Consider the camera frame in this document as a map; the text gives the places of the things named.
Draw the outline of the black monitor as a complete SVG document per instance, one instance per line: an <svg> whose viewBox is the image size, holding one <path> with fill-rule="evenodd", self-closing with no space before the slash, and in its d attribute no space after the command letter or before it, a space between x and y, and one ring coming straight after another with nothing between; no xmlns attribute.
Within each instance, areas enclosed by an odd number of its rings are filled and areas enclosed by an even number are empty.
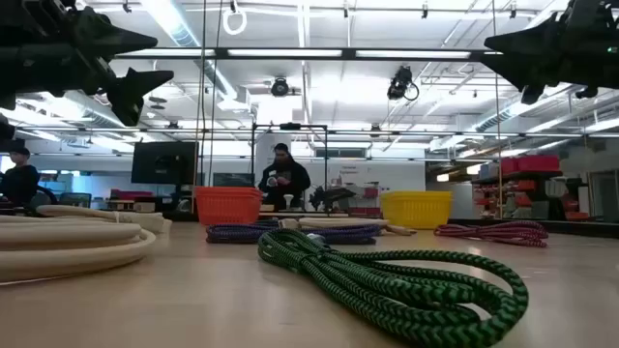
<svg viewBox="0 0 619 348"><path fill-rule="evenodd" d="M194 142L140 142L134 145L131 180L134 184L192 185Z"/></svg>

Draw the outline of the orange plastic basket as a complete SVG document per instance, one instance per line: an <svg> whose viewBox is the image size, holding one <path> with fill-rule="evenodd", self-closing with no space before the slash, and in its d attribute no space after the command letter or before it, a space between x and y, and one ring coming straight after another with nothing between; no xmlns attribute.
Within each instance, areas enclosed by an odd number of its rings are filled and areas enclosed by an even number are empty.
<svg viewBox="0 0 619 348"><path fill-rule="evenodd" d="M257 221L262 192L246 187L196 187L198 220L202 225L250 224Z"/></svg>

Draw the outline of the yellow plastic basket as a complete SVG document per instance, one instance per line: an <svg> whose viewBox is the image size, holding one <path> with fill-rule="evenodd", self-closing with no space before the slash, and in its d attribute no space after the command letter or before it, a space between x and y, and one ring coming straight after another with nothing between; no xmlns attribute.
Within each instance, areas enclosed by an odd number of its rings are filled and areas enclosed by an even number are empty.
<svg viewBox="0 0 619 348"><path fill-rule="evenodd" d="M449 191L390 191L380 196L382 216L391 224L433 230L446 224L452 206Z"/></svg>

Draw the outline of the black overhead beam with lights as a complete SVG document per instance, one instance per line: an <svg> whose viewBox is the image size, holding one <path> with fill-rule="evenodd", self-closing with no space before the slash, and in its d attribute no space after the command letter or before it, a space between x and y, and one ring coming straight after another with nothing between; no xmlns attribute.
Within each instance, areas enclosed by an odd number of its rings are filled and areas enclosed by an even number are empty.
<svg viewBox="0 0 619 348"><path fill-rule="evenodd" d="M480 62L482 57L500 52L482 49L369 49L369 48L187 48L157 47L118 54L124 60L306 60L306 61L427 61Z"/></svg>

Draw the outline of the red flat box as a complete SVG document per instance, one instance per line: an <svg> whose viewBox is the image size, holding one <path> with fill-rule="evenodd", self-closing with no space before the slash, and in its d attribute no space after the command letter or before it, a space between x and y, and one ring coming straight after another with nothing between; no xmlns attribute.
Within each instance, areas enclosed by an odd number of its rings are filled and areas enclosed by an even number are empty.
<svg viewBox="0 0 619 348"><path fill-rule="evenodd" d="M136 198L152 197L151 191L112 189L110 198L113 200L135 200Z"/></svg>

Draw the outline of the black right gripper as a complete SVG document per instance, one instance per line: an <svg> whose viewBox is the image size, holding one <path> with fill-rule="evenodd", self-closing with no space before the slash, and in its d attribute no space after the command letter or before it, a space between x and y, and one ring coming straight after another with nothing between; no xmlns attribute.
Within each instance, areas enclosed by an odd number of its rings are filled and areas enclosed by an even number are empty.
<svg viewBox="0 0 619 348"><path fill-rule="evenodd" d="M579 99L594 98L601 88L619 89L619 0L569 0L561 15L489 37L485 47L498 52L480 61L515 86L523 104L560 83L580 85Z"/></svg>

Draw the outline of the dark shelf unit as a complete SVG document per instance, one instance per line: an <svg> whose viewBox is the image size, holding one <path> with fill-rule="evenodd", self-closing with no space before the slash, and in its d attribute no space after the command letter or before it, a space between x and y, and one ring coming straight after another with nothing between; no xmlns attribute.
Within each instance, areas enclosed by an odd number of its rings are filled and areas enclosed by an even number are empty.
<svg viewBox="0 0 619 348"><path fill-rule="evenodd" d="M558 172L501 174L500 161L483 164L472 181L473 204L484 219L585 221L591 218L585 179Z"/></svg>

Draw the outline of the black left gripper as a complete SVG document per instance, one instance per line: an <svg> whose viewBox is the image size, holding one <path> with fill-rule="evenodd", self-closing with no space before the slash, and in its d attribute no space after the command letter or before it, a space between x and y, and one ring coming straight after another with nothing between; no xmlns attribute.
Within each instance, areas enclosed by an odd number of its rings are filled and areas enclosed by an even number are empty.
<svg viewBox="0 0 619 348"><path fill-rule="evenodd" d="M94 94L106 87L112 112L124 126L135 127L143 97L174 72L129 68L114 80L108 66L113 55L152 48L158 40L117 27L76 2L0 0L0 107L14 109L23 93L61 97L68 90Z"/></svg>

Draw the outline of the large red storage bin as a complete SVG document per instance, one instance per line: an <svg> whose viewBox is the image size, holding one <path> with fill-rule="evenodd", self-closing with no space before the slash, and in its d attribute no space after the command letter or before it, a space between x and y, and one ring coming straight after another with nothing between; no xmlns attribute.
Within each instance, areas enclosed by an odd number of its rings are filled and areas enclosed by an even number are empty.
<svg viewBox="0 0 619 348"><path fill-rule="evenodd" d="M517 169L520 172L558 172L560 160L552 155L531 155L516 159Z"/></svg>

